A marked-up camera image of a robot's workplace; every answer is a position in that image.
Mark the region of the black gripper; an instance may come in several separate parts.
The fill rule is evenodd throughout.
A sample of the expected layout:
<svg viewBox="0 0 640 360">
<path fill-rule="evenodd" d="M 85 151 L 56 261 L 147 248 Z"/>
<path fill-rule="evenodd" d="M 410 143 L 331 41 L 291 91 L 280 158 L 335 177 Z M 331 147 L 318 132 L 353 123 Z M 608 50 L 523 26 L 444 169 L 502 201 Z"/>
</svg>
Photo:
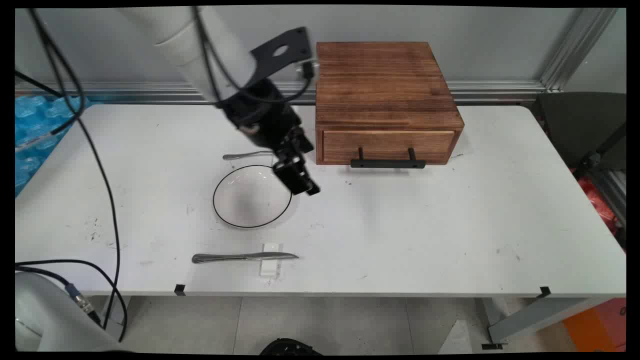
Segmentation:
<svg viewBox="0 0 640 360">
<path fill-rule="evenodd" d="M 222 100 L 227 119 L 254 145 L 279 151 L 286 146 L 285 161 L 272 165 L 273 173 L 293 195 L 320 193 L 311 178 L 305 154 L 314 148 L 302 130 L 302 121 L 270 79 L 259 80 L 247 90 L 250 95 L 271 102 L 255 101 L 242 93 Z"/>
</svg>

